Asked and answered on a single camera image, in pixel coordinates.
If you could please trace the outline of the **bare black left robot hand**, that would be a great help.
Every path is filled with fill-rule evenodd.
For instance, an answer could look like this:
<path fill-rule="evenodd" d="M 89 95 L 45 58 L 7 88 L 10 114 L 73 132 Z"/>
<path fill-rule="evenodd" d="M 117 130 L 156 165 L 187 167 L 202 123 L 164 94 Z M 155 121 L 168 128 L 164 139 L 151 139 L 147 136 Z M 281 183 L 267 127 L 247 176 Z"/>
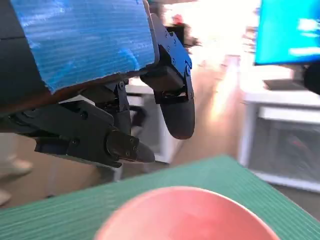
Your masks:
<path fill-rule="evenodd" d="M 152 163 L 131 135 L 126 84 L 154 93 L 169 133 L 195 128 L 192 60 L 146 0 L 3 0 L 0 130 L 32 138 L 35 151 L 119 168 Z"/>

